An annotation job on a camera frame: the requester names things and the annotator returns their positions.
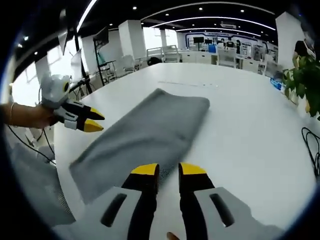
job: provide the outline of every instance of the black cable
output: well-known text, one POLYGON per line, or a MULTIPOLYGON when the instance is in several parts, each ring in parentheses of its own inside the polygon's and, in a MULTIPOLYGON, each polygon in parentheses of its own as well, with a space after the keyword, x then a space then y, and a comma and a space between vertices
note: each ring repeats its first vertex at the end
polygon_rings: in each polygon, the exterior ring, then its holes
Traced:
POLYGON ((95 88, 95 86, 91 83, 91 82, 89 82, 89 84, 93 87, 93 89, 96 91, 97 89, 95 88))
MULTIPOLYGON (((40 104, 40 89, 41 89, 41 87, 39 88, 39 92, 38 92, 38 101, 39 101, 39 104, 40 104)), ((49 148, 51 149, 51 151, 52 151, 53 155, 55 156, 55 152, 53 151, 53 149, 52 149, 52 148, 51 148, 51 146, 50 146, 50 143, 49 143, 49 140, 48 140, 48 137, 47 137, 46 131, 45 131, 44 129, 42 129, 42 133, 44 133, 44 136, 45 136, 46 142, 48 143, 49 148)))
POLYGON ((49 140, 48 140, 48 137, 47 137, 46 131, 45 131, 44 129, 43 129, 43 133, 44 133, 44 136, 45 136, 46 142, 48 143, 48 145, 49 145, 49 148, 50 148, 51 152, 53 153, 53 155, 55 155, 55 152, 54 152, 54 150, 52 149, 52 147, 50 146, 50 143, 49 143, 49 140))
POLYGON ((38 150, 34 149, 33 147, 29 146, 28 144, 26 144, 24 141, 22 141, 22 139, 12 130, 12 128, 8 125, 8 128, 11 130, 11 132, 20 140, 20 142, 22 142, 24 145, 26 145, 28 148, 30 148, 31 150, 37 152, 38 154, 41 154, 42 156, 44 156, 46 159, 48 159, 49 162, 51 162, 52 164, 56 165, 55 162, 53 162, 52 160, 50 160, 46 155, 44 155, 42 152, 39 152, 38 150))
POLYGON ((314 134, 309 128, 307 127, 303 127, 301 129, 301 134, 304 140, 304 143, 308 149, 309 152, 309 156, 311 158, 312 164, 313 164, 313 172, 314 172, 314 176, 315 178, 318 180, 319 176, 320 176, 320 144, 319 144, 319 140, 320 137, 316 134, 314 134), (314 139, 316 140, 316 143, 318 144, 318 149, 317 149, 317 153, 315 154, 315 156, 312 155, 312 152, 310 150, 309 147, 309 140, 308 140, 308 135, 312 135, 314 137, 314 139))
POLYGON ((42 137, 42 134, 44 134, 44 130, 42 130, 42 132, 41 132, 40 136, 36 139, 36 141, 37 141, 37 142, 38 142, 38 141, 39 141, 39 139, 42 137))

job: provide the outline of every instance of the gray towel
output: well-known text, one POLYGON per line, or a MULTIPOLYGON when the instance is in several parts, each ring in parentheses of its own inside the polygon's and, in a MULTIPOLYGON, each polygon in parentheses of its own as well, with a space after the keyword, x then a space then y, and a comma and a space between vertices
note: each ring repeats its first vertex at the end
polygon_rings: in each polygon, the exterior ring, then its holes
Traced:
POLYGON ((50 227, 73 223, 75 218, 61 190, 57 169, 21 143, 8 150, 16 178, 42 220, 50 227))
POLYGON ((156 89, 70 165, 83 202, 92 202, 112 186, 121 187, 140 165, 160 164, 161 185, 183 161, 209 106, 203 97, 156 89))

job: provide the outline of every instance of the white chair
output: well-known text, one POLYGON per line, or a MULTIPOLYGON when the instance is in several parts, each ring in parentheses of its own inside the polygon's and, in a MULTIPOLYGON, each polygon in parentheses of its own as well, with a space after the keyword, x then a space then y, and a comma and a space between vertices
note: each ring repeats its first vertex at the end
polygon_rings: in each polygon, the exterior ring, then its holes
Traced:
POLYGON ((131 55, 125 55, 121 58, 123 64, 123 70, 128 73, 135 71, 135 60, 131 55))
POLYGON ((162 52, 163 52, 162 61, 164 63, 179 63, 180 62, 180 54, 178 52, 178 48, 176 45, 163 46, 162 52))
POLYGON ((156 57, 162 59, 163 57, 163 48, 155 47, 146 50, 146 60, 148 61, 151 57, 156 57))
POLYGON ((237 68, 236 49, 223 49, 218 47, 218 64, 230 68, 237 68))
POLYGON ((257 74, 259 69, 259 62, 255 60, 244 59, 242 69, 257 74))
POLYGON ((274 61, 267 61, 266 62, 266 66, 264 69, 264 75, 269 77, 269 78, 273 78, 276 74, 276 72, 279 71, 279 66, 276 62, 274 61))

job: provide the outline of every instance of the person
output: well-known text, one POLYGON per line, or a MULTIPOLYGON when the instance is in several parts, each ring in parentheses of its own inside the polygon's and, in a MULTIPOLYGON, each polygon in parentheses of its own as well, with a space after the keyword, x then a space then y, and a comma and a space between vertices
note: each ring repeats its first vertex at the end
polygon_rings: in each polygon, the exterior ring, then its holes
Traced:
POLYGON ((304 40, 299 40, 295 44, 294 53, 292 56, 292 62, 295 68, 299 67, 299 58, 311 56, 316 59, 316 54, 314 50, 314 37, 308 31, 308 27, 306 24, 301 23, 301 29, 304 34, 304 40))
POLYGON ((240 54, 240 47, 241 47, 241 42, 240 40, 238 39, 236 41, 236 54, 240 54))
POLYGON ((234 42, 231 40, 231 37, 228 37, 228 41, 226 42, 226 46, 228 48, 234 48, 235 47, 235 44, 234 42))
POLYGON ((20 105, 15 102, 0 105, 4 123, 7 125, 44 129, 53 119, 53 110, 37 105, 35 107, 20 105))
POLYGON ((226 43, 225 43, 225 40, 223 39, 223 38, 221 38, 221 40, 220 41, 218 41, 218 48, 224 48, 225 47, 225 45, 226 45, 226 43))

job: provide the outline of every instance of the desk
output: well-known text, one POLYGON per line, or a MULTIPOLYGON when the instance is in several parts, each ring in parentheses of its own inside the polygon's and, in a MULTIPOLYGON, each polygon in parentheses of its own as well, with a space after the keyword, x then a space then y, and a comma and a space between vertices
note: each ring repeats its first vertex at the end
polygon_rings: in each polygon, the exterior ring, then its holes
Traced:
MULTIPOLYGON (((99 123, 107 129, 156 88, 210 100, 204 123, 183 161, 204 168, 216 187, 244 201, 261 223, 288 227, 316 184, 301 136, 304 120, 269 78, 210 64, 159 63, 98 89, 82 102, 105 115, 99 123)), ((69 165, 102 132, 84 133, 61 123, 54 131, 58 176, 78 219, 84 204, 69 165)), ((168 231, 185 239, 179 199, 176 170, 157 196, 151 239, 165 239, 168 231)))

